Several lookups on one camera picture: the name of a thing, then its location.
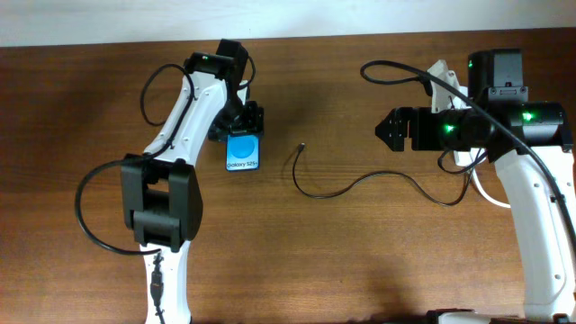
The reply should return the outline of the blue screen Galaxy smartphone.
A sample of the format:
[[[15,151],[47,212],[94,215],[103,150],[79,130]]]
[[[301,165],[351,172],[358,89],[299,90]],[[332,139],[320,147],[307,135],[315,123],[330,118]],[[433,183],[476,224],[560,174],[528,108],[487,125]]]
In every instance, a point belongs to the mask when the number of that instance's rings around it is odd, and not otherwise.
[[[259,169],[260,138],[257,135],[228,136],[226,170],[229,172]]]

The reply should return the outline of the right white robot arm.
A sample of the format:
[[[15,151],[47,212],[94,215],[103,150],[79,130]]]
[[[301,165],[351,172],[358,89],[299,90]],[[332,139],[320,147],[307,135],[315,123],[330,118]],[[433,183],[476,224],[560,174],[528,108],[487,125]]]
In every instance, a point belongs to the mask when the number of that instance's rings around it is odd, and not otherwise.
[[[413,68],[432,98],[401,107],[375,128],[392,151],[477,149],[496,168],[511,209],[525,276],[522,319],[575,321],[575,182],[572,129],[556,102],[531,102],[518,49],[468,57],[468,91],[446,73]]]

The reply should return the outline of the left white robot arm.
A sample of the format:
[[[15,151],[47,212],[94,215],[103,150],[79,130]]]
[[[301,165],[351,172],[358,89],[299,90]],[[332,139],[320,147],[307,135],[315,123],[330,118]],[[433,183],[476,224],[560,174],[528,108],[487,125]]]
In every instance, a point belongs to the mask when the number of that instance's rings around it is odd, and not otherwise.
[[[184,61],[174,108],[161,131],[121,168],[124,223],[143,255],[148,323],[190,323],[187,257],[203,216],[196,162],[206,140],[226,144],[229,171],[255,170],[264,110],[249,98],[252,59],[235,40]]]

